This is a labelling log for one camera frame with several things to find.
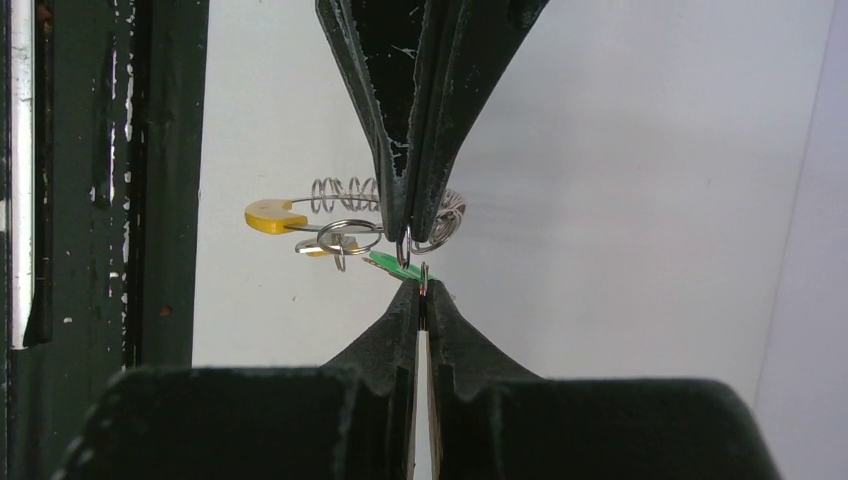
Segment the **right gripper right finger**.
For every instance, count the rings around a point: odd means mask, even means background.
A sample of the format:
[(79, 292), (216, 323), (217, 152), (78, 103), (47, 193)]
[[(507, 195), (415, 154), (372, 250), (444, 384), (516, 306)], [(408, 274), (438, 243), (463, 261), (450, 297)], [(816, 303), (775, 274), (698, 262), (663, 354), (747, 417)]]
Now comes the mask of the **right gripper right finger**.
[(776, 479), (752, 414), (708, 379), (545, 379), (425, 300), (438, 479)]

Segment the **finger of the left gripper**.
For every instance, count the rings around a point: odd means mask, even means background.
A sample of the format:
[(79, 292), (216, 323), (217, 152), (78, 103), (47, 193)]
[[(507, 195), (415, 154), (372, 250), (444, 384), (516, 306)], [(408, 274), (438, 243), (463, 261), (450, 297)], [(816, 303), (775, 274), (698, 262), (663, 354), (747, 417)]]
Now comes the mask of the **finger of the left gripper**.
[(546, 7), (544, 1), (429, 1), (410, 125), (409, 236), (426, 241), (461, 146)]
[(411, 113), (422, 34), (422, 1), (315, 3), (316, 13), (373, 157), (384, 235), (410, 223)]

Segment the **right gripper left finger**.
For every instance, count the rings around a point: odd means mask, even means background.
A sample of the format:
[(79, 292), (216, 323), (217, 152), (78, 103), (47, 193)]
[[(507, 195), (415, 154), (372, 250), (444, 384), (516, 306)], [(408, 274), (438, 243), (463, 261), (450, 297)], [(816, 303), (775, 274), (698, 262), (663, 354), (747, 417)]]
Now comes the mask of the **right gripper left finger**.
[(419, 284), (321, 366), (117, 375), (58, 479), (409, 479)]

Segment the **key with green tag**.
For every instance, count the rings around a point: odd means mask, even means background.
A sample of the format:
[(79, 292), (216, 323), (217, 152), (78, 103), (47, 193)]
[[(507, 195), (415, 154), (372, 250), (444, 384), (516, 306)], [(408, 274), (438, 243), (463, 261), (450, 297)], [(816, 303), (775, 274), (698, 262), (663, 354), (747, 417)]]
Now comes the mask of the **key with green tag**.
[(402, 281), (416, 280), (419, 283), (420, 295), (422, 297), (427, 295), (429, 283), (433, 277), (426, 262), (422, 262), (419, 266), (410, 263), (404, 267), (394, 255), (374, 250), (370, 251), (363, 260), (369, 265), (388, 273), (393, 278)]

